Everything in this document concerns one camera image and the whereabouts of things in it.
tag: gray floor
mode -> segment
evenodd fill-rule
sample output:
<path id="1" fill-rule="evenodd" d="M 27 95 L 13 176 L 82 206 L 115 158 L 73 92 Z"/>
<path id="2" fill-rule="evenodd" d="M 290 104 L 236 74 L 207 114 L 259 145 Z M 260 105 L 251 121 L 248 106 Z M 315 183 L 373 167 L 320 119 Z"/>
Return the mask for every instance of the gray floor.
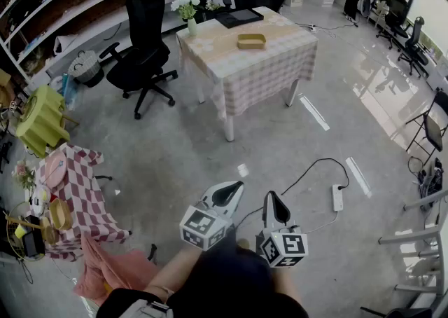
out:
<path id="1" fill-rule="evenodd" d="M 299 23 L 330 28 L 348 23 L 340 12 L 338 7 L 305 3 L 283 14 Z M 113 194 L 116 182 L 105 185 L 106 208 L 119 226 L 134 232 L 123 245 L 110 244 L 108 249 L 149 251 L 154 242 L 163 265 L 182 247 L 178 224 L 186 207 L 209 186 L 240 179 L 238 166 L 245 164 L 248 175 L 242 179 L 246 190 L 236 223 L 263 204 L 266 192 L 281 192 L 316 159 L 331 157 L 344 163 L 350 186 L 344 190 L 344 211 L 338 220 L 309 234 L 310 256 L 292 272 L 304 307 L 310 317 L 367 317 L 360 305 L 386 312 L 408 304 L 413 295 L 393 287 L 420 282 L 428 262 L 402 257 L 400 253 L 415 250 L 414 245 L 379 246 L 377 240 L 388 233 L 416 231 L 424 224 L 419 210 L 402 210 L 403 203 L 418 198 L 404 150 L 417 126 L 404 128 L 403 123 L 423 111 L 433 93 L 423 79 L 408 76 L 407 63 L 397 63 L 397 51 L 389 51 L 375 34 L 363 21 L 359 29 L 319 30 L 314 80 L 300 84 L 291 108 L 285 106 L 283 92 L 235 118 L 232 143 L 224 138 L 213 103 L 199 105 L 182 73 L 164 86 L 176 106 L 149 93 L 140 121 L 133 119 L 137 95 L 125 100 L 107 80 L 83 90 L 72 113 L 81 125 L 71 131 L 71 142 L 104 153 L 105 163 L 95 174 L 114 176 L 121 191 Z M 164 69 L 178 69 L 174 35 L 164 41 L 171 49 Z M 329 130 L 306 110 L 301 97 L 315 106 Z M 435 118 L 441 124 L 446 121 L 443 115 Z M 14 144 L 11 162 L 24 157 L 20 142 Z M 417 150 L 411 154 L 424 157 Z M 437 156 L 448 165 L 445 155 Z M 358 166 L 363 187 L 347 158 Z M 0 176 L 0 194 L 8 208 L 24 197 L 11 180 L 12 168 L 7 166 Z M 336 164 L 319 163 L 288 192 L 286 201 L 304 231 L 333 220 L 330 187 L 344 183 Z M 252 248 L 263 226 L 260 216 L 251 216 L 238 232 Z M 81 263 L 57 261 L 69 277 L 80 275 Z M 33 317 L 88 316 L 81 299 L 71 292 L 73 283 L 50 259 L 28 267 L 34 285 L 25 281 L 22 268 L 0 267 L 0 296 L 12 317 L 24 317 L 31 309 Z"/>

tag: pink cloth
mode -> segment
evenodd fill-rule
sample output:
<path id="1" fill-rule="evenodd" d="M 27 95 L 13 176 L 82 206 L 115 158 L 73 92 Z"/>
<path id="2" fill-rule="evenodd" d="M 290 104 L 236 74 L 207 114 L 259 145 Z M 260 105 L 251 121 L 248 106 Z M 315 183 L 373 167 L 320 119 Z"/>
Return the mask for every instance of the pink cloth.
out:
<path id="1" fill-rule="evenodd" d="M 89 235 L 81 236 L 84 253 L 84 273 L 73 291 L 101 305 L 108 293 L 107 282 L 113 289 L 127 288 L 142 291 L 157 274 L 157 266 L 137 249 L 120 256 L 111 256 Z"/>

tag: folding chair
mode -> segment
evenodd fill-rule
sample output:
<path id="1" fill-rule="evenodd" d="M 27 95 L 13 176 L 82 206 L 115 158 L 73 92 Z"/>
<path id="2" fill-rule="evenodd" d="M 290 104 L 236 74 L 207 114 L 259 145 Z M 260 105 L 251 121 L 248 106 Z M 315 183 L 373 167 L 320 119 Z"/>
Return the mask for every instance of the folding chair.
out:
<path id="1" fill-rule="evenodd" d="M 428 158 L 426 159 L 425 163 L 423 164 L 423 166 L 426 165 L 426 163 L 429 161 L 429 159 L 431 158 L 431 156 L 433 155 L 433 153 L 436 149 L 439 152 L 442 151 L 442 148 L 443 148 L 442 138 L 445 135 L 445 132 L 447 131 L 447 128 L 448 128 L 448 125 L 447 125 L 443 129 L 440 129 L 440 126 L 429 116 L 429 113 L 430 113 L 431 109 L 433 108 L 434 104 L 437 104 L 438 106 L 440 106 L 440 108 L 442 108 L 442 110 L 448 115 L 448 95 L 445 94 L 445 92 L 442 91 L 441 89 L 437 88 L 437 93 L 435 94 L 434 100 L 431 103 L 431 106 L 429 107 L 429 109 L 426 110 L 424 113 L 421 113 L 420 115 L 416 116 L 415 118 L 409 120 L 406 123 L 406 125 L 407 125 L 410 122 L 415 121 L 417 124 L 419 124 L 417 119 L 420 117 L 423 117 L 423 122 L 421 124 L 419 124 L 420 128 L 418 129 L 414 138 L 412 139 L 411 143 L 409 144 L 409 146 L 406 149 L 406 151 L 409 151 L 413 142 L 415 142 L 417 145 L 419 145 L 423 149 L 423 151 L 425 151 L 429 155 Z M 427 140 L 431 143 L 431 145 L 434 146 L 434 149 L 430 153 L 427 152 L 427 150 L 422 145 L 420 145 L 417 141 L 415 141 L 417 135 L 419 134 L 419 132 L 422 128 L 424 128 L 425 134 L 426 134 L 424 139 L 427 138 Z"/>

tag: power strip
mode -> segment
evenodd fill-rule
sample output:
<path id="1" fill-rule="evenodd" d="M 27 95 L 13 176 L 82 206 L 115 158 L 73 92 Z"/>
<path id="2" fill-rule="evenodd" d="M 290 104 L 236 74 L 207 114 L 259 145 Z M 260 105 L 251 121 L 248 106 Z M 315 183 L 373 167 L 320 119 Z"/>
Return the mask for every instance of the power strip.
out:
<path id="1" fill-rule="evenodd" d="M 333 209 L 338 212 L 344 209 L 344 203 L 342 201 L 342 190 L 338 187 L 340 185 L 331 186 L 331 195 L 333 198 Z"/>

